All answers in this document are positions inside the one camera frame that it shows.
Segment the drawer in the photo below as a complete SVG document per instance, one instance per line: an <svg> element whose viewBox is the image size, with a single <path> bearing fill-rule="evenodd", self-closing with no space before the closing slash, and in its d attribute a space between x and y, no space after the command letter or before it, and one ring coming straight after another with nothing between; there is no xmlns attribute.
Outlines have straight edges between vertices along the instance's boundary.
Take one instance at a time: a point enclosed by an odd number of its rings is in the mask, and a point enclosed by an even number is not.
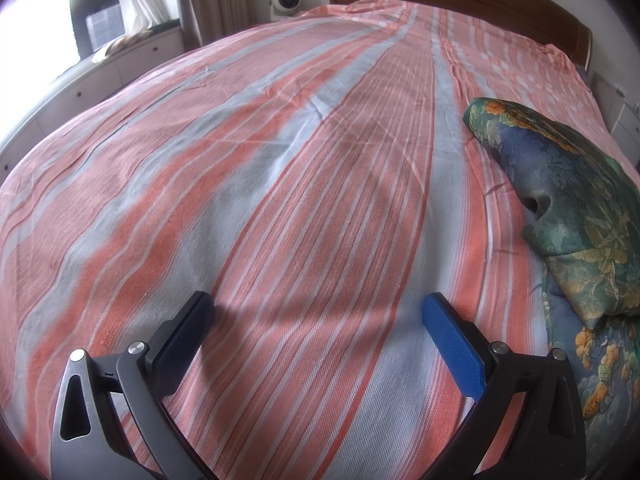
<svg viewBox="0 0 640 480"><path fill-rule="evenodd" d="M38 112L36 120L44 136L53 133L68 120L104 101L122 88L118 69L106 63L63 89Z"/></svg>
<svg viewBox="0 0 640 480"><path fill-rule="evenodd" d="M626 105L622 107L618 122L640 143L640 119L633 113L631 108Z"/></svg>
<svg viewBox="0 0 640 480"><path fill-rule="evenodd" d="M42 138L42 131L38 123L31 120L17 133L11 144L6 148L0 148L0 184L4 182L9 173L11 173L11 170L16 167L18 162L23 160L24 156L29 153Z"/></svg>
<svg viewBox="0 0 640 480"><path fill-rule="evenodd" d="M123 52L116 59L116 66L122 83L126 85L183 52L182 30L177 28Z"/></svg>
<svg viewBox="0 0 640 480"><path fill-rule="evenodd" d="M640 144L636 141L634 136L629 133L626 128L619 121L613 127L611 137L618 143L620 150L635 166L640 162Z"/></svg>

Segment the blue rubber pad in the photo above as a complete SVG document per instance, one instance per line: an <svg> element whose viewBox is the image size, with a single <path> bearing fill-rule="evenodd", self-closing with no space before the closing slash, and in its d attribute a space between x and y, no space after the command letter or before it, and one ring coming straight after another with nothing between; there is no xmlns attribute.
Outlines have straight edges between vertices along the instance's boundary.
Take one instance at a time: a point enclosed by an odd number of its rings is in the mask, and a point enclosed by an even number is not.
<svg viewBox="0 0 640 480"><path fill-rule="evenodd" d="M478 402L486 388L484 363L435 294L430 294L424 299L422 323L447 364L460 392Z"/></svg>

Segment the silver screw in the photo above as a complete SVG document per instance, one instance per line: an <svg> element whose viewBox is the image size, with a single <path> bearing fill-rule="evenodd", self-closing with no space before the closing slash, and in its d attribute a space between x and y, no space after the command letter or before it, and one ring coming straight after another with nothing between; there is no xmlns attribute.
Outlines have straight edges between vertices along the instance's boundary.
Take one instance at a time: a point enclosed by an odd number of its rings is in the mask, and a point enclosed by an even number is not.
<svg viewBox="0 0 640 480"><path fill-rule="evenodd" d="M503 343L502 341L494 341L491 343L491 350L493 350L497 354L506 354L509 351L509 347L507 343Z"/></svg>
<svg viewBox="0 0 640 480"><path fill-rule="evenodd" d="M566 353L561 348L554 348L551 351L551 354L553 355L554 359L557 361L564 361L566 359Z"/></svg>
<svg viewBox="0 0 640 480"><path fill-rule="evenodd" d="M135 355L135 354L139 354L144 349L145 349L145 344L142 341L134 341L129 345L129 348L127 348L127 352Z"/></svg>
<svg viewBox="0 0 640 480"><path fill-rule="evenodd" d="M71 352L69 359L71 359L74 362L77 362L83 357L84 357L84 350L82 350L81 348L77 348L73 352Z"/></svg>

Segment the striped bedsheet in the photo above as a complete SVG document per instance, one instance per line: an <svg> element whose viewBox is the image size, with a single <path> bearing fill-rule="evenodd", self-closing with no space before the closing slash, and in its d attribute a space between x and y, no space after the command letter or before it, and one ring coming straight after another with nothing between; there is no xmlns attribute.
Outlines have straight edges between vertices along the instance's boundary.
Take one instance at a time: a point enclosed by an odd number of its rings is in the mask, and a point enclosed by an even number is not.
<svg viewBox="0 0 640 480"><path fill-rule="evenodd" d="M47 137L0 188L0 404L28 455L50 474L73 349L120 352L206 290L216 326L166 405L217 476L420 476L470 407L427 293L546 354L528 213L462 123L476 96L571 125L638 182L562 52L397 0L226 38Z"/></svg>

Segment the green floral pillow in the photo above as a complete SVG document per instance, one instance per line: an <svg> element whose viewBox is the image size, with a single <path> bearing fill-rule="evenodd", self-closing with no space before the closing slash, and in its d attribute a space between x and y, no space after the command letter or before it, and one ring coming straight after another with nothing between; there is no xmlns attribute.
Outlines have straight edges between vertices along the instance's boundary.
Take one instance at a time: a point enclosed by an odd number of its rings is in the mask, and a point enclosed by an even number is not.
<svg viewBox="0 0 640 480"><path fill-rule="evenodd" d="M585 327L640 313L640 193L574 129L509 101L474 99L464 121L536 213L522 237Z"/></svg>

